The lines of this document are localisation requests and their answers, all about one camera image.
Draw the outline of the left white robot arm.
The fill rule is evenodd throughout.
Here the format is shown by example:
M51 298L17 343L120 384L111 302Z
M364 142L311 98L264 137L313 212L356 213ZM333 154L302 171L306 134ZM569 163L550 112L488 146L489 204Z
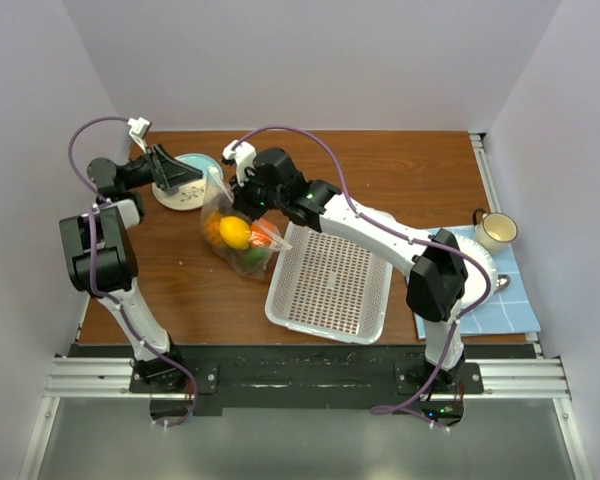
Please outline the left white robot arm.
M190 383L187 368L141 294L128 230L145 214L136 188L153 184L169 193L202 180L205 173L154 145L124 165L96 158L87 177L98 202L87 213L59 222L69 279L76 290L103 305L126 335L133 349L134 377L159 391L180 391Z

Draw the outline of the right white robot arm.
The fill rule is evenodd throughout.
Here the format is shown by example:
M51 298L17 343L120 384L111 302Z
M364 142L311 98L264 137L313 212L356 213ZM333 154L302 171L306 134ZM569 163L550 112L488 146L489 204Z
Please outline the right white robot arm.
M232 206L258 220L277 210L292 245L274 269L265 314L278 326L344 343L379 339L392 271L405 277L406 303L425 327L425 379L439 393L461 380L464 344L456 320L469 272L458 239L431 234L346 197L342 186L308 180L278 147L228 146L236 168Z

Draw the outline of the clear zip top bag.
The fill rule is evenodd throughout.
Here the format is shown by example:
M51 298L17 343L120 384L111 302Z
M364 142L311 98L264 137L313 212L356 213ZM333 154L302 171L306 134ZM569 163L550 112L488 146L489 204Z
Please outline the clear zip top bag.
M211 249L243 277L262 280L275 254L292 249L279 229L265 219L250 220L233 208L233 195L221 171L207 173L200 229Z

